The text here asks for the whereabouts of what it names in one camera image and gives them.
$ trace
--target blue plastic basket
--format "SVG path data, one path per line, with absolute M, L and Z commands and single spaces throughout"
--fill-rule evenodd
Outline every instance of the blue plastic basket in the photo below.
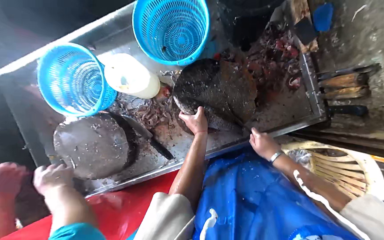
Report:
M 136 40 L 147 56 L 165 65 L 188 65 L 201 54 L 210 29 L 205 0 L 138 0 Z
M 104 79 L 104 65 L 85 47 L 67 43 L 46 52 L 38 63 L 42 96 L 65 116 L 83 117 L 108 108 L 116 91 Z

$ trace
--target silver bracelet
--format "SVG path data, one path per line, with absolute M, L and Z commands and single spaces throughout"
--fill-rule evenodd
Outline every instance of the silver bracelet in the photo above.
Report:
M 273 163 L 280 155 L 282 155 L 282 154 L 284 154 L 284 152 L 282 151 L 282 150 L 278 150 L 278 151 L 276 151 L 273 155 L 272 155 L 272 157 L 270 157 L 270 159 L 269 159 L 269 161 L 271 162 L 271 163 Z

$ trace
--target large fish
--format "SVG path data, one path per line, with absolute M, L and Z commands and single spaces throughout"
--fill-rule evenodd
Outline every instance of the large fish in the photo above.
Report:
M 192 99 L 190 97 L 183 97 L 179 99 L 178 96 L 174 95 L 173 99 L 179 109 L 186 115 L 194 115 L 197 113 L 199 106 L 204 107 L 204 112 L 205 116 L 207 117 L 209 128 L 213 128 L 220 131 L 229 131 L 237 133 L 242 132 L 242 127 L 240 127 L 238 124 L 226 120 L 226 118 L 232 118 L 232 113 L 228 112 L 229 110 L 223 109 L 224 112 L 226 111 L 226 113 L 223 114 L 221 112 L 218 112 L 211 106 L 198 100 Z

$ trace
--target fish head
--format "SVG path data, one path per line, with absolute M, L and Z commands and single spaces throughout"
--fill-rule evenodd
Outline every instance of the fish head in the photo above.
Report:
M 189 97 L 179 99 L 178 96 L 173 96 L 174 102 L 186 115 L 195 115 L 198 112 L 199 103 Z

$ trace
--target person's right hand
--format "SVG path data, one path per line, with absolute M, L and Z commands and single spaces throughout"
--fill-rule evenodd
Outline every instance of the person's right hand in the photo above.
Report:
M 43 196 L 46 196 L 51 189 L 59 187 L 73 187 L 73 170 L 64 164 L 57 166 L 51 164 L 47 168 L 40 166 L 35 169 L 33 184 L 36 190 Z
M 179 118 L 186 123 L 186 126 L 196 135 L 199 132 L 208 131 L 208 122 L 204 114 L 204 107 L 198 107 L 198 112 L 195 115 L 185 115 L 179 113 Z
M 27 175 L 25 166 L 18 166 L 15 163 L 0 164 L 0 203 L 11 202 L 20 192 L 23 177 Z
M 252 128 L 250 134 L 250 144 L 259 156 L 269 160 L 281 146 L 267 133 L 261 133 L 257 129 Z

